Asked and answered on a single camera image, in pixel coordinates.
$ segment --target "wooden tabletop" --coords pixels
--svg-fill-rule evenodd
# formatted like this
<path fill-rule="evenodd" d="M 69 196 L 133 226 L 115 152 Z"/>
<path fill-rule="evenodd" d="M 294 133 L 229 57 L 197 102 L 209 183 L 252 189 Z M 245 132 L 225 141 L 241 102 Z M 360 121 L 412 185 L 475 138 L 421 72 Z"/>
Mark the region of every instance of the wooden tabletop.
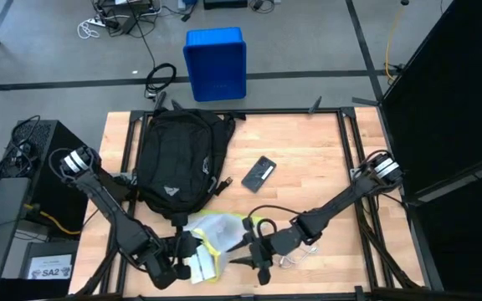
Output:
<path fill-rule="evenodd" d="M 119 172 L 130 112 L 109 113 L 101 142 L 102 167 L 108 172 Z M 387 148 L 376 109 L 356 108 L 361 140 L 367 154 Z M 248 115 L 246 121 L 237 122 L 224 162 L 222 178 L 231 176 L 232 185 L 220 196 L 214 197 L 207 209 L 247 214 L 262 204 L 276 204 L 296 211 L 319 207 L 348 187 L 348 175 L 341 146 L 336 114 L 282 114 Z M 137 125 L 133 145 L 139 136 Z M 355 164 L 356 149 L 350 129 L 347 131 Z M 267 156 L 277 164 L 272 176 L 258 193 L 241 185 L 241 180 L 261 157 Z M 136 146 L 132 147 L 130 169 L 135 164 Z M 391 193 L 399 197 L 398 192 Z M 92 202 L 87 216 L 95 211 Z M 270 217 L 280 227 L 289 225 L 292 215 L 274 209 L 258 211 L 261 217 Z M 379 216 L 387 250 L 408 276 L 423 284 L 416 255 L 403 209 L 386 197 L 380 198 Z M 145 203 L 138 203 L 135 217 L 154 229 L 160 237 L 174 233 L 170 222 L 152 212 Z M 105 255 L 109 236 L 109 223 L 100 215 L 92 217 L 86 225 L 75 260 L 70 293 L 77 292 L 97 269 Z M 368 291 L 367 274 L 360 233 L 353 207 L 333 218 L 323 237 L 318 241 L 319 252 L 310 255 L 300 264 L 283 269 L 271 268 L 271 281 L 260 286 L 257 271 L 247 266 L 229 264 L 216 283 L 191 284 L 177 280 L 164 290 L 156 289 L 146 273 L 131 266 L 127 269 L 124 295 L 143 296 L 203 296 L 277 293 L 343 293 L 353 292 L 361 285 Z M 377 252 L 373 249 L 377 278 L 384 284 Z M 303 255 L 301 250 L 293 258 Z M 111 271 L 110 291 L 115 290 L 118 257 Z"/>

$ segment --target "black phone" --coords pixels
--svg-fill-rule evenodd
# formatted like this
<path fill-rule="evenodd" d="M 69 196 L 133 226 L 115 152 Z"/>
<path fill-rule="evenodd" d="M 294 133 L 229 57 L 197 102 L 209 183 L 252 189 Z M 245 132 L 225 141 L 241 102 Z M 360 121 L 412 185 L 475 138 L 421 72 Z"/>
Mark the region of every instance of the black phone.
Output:
<path fill-rule="evenodd" d="M 247 176 L 241 181 L 241 184 L 251 192 L 256 193 L 275 169 L 276 163 L 265 156 L 261 156 L 252 169 L 250 169 Z"/>

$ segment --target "blue plastic crate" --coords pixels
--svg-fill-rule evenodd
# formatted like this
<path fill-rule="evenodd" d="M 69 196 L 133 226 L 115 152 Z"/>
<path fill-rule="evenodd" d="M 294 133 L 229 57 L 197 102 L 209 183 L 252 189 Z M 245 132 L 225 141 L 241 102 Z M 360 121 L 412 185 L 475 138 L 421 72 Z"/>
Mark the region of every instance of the blue plastic crate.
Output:
<path fill-rule="evenodd" d="M 247 45 L 240 28 L 191 30 L 183 55 L 196 101 L 246 96 Z"/>

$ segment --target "concrete floor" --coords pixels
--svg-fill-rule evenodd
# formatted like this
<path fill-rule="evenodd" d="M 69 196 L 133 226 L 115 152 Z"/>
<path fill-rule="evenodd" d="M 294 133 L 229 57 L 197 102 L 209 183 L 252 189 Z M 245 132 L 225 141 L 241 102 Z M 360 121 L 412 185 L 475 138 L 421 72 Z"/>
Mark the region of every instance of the concrete floor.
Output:
<path fill-rule="evenodd" d="M 146 40 L 156 61 L 176 65 L 181 76 L 187 76 L 182 55 L 187 30 L 221 27 L 241 27 L 248 73 L 367 70 L 346 1 L 350 0 L 283 0 L 270 14 L 257 14 L 249 8 L 204 11 L 200 3 L 186 23 L 173 16 L 158 18 Z M 170 8 L 175 8 L 176 2 L 163 1 Z M 398 0 L 352 3 L 374 69 L 382 70 L 387 37 L 401 5 Z M 444 1 L 443 9 L 449 4 Z M 393 36 L 390 62 L 405 64 L 440 15 L 439 0 L 412 0 Z M 78 38 L 77 25 L 93 16 L 85 0 L 0 0 L 0 84 L 145 78 L 151 60 L 142 40 L 110 38 L 102 28 L 95 28 L 100 38 Z M 143 30 L 149 26 L 143 24 Z M 377 79 L 382 92 L 386 91 L 386 78 Z M 152 108 L 150 100 L 142 97 L 143 88 L 0 91 L 0 158 L 16 121 L 36 114 L 61 120 L 82 141 L 98 148 L 108 112 Z M 212 103 L 194 101 L 189 84 L 173 84 L 167 93 L 168 99 L 187 108 L 307 108 L 319 95 L 324 107 L 354 105 L 353 96 L 374 99 L 373 89 L 368 76 L 357 76 L 249 80 L 245 99 Z"/>

